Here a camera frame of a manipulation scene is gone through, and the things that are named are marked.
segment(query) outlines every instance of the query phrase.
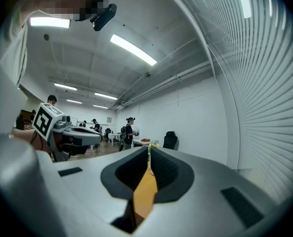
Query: ceiling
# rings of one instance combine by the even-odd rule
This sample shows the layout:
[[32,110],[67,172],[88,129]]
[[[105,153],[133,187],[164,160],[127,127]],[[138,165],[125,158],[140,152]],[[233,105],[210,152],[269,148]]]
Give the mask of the ceiling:
[[[127,101],[208,60],[192,26],[172,0],[110,0],[110,3],[118,6],[117,14],[100,32],[95,32],[89,21],[72,21],[69,29],[29,26],[27,48],[36,66],[44,70],[49,81],[78,89],[57,88],[57,96],[111,107],[114,100],[94,93],[114,97],[125,93],[119,100]],[[44,14],[38,12],[33,16]],[[49,41],[44,40],[44,34],[50,36]],[[113,34],[139,47],[158,63],[150,66],[111,43]]]

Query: black rectangular slot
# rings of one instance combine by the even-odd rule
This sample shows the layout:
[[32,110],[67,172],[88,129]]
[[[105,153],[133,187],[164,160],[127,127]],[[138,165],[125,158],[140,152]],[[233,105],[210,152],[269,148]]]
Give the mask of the black rectangular slot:
[[263,219],[264,216],[236,188],[231,187],[222,190],[221,193],[244,223],[246,228],[251,227]]
[[78,173],[78,172],[81,172],[82,169],[79,168],[79,167],[76,167],[76,168],[69,168],[69,169],[65,169],[65,170],[60,170],[58,172],[58,174],[63,177],[63,176],[68,176],[68,175],[72,175],[72,174],[75,174],[75,173]]

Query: white table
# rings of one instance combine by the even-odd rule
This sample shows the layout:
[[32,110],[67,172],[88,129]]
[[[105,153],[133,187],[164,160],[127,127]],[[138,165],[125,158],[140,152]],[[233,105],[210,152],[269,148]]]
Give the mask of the white table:
[[120,135],[121,134],[118,134],[118,133],[109,133],[108,134],[108,143],[110,143],[110,140],[111,140],[111,146],[113,147],[113,138],[116,139],[116,137],[119,137],[119,140],[120,140]]
[[151,142],[142,142],[141,140],[133,140],[133,143],[132,143],[132,147],[134,148],[134,144],[140,144],[142,146],[148,146],[151,144]]

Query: black cap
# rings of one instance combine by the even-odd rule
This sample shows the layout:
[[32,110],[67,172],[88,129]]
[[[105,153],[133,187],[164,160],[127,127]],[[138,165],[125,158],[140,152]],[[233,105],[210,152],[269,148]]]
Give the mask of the black cap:
[[126,120],[130,122],[131,120],[135,120],[135,118],[127,118]]

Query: floor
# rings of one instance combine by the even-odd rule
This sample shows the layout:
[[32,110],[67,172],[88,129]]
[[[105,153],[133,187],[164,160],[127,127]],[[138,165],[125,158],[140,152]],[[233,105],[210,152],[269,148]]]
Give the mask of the floor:
[[[93,151],[88,149],[84,155],[71,156],[69,160],[105,156],[118,152],[118,148],[118,142],[113,142],[113,146],[111,146],[111,143],[108,143],[108,141],[102,141],[97,149],[93,149]],[[133,203],[137,225],[139,225],[151,212],[154,202],[154,195],[157,193],[156,179],[153,175],[151,175],[150,170],[150,168],[146,170],[141,182],[133,193]]]

